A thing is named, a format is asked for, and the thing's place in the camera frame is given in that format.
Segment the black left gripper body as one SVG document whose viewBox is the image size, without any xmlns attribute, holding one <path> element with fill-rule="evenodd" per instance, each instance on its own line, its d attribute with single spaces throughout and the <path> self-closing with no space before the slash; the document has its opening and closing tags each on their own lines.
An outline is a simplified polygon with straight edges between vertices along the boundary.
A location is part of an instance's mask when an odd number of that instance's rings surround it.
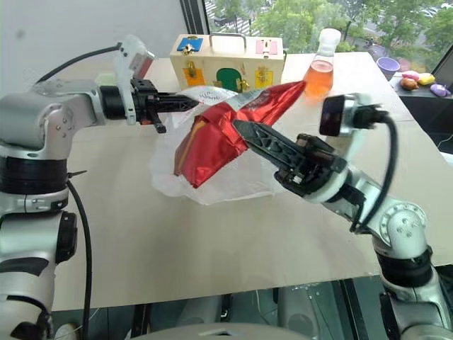
<svg viewBox="0 0 453 340">
<path fill-rule="evenodd" d="M 159 117 L 159 106 L 167 93 L 158 92 L 147 79 L 133 78 L 131 85 L 137 122 L 140 125 L 153 125 L 159 134 L 166 133 L 166 127 Z"/>
</svg>

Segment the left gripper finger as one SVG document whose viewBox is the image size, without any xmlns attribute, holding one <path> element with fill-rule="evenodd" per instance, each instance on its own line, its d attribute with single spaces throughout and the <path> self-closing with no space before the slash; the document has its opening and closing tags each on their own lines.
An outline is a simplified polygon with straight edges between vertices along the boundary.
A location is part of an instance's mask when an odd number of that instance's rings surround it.
<svg viewBox="0 0 453 340">
<path fill-rule="evenodd" d="M 156 97 L 160 103 L 173 104 L 198 104 L 199 102 L 182 94 L 158 92 Z"/>
<path fill-rule="evenodd" d="M 198 102 L 171 102 L 171 103 L 158 103 L 156 105 L 156 112 L 160 113 L 175 113 L 186 112 L 198 105 Z"/>
</svg>

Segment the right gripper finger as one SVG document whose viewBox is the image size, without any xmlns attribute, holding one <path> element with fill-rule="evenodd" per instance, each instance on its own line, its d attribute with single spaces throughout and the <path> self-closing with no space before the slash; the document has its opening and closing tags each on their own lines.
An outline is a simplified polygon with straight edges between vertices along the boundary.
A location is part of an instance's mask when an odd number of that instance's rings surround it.
<svg viewBox="0 0 453 340">
<path fill-rule="evenodd" d="M 234 120 L 233 126 L 249 149 L 272 157 L 300 155 L 299 147 L 279 132 L 263 123 Z"/>
<path fill-rule="evenodd" d="M 235 124 L 249 149 L 277 168 L 294 168 L 294 143 L 266 124 Z"/>
</svg>

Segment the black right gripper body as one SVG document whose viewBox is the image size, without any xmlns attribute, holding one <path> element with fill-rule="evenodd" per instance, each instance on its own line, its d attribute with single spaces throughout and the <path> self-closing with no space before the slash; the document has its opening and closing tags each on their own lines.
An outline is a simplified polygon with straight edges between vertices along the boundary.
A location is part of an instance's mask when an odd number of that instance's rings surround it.
<svg viewBox="0 0 453 340">
<path fill-rule="evenodd" d="M 280 162 L 275 179 L 287 190 L 304 197 L 326 186 L 347 162 L 319 137 L 299 134 L 297 141 L 278 142 L 273 149 Z"/>
</svg>

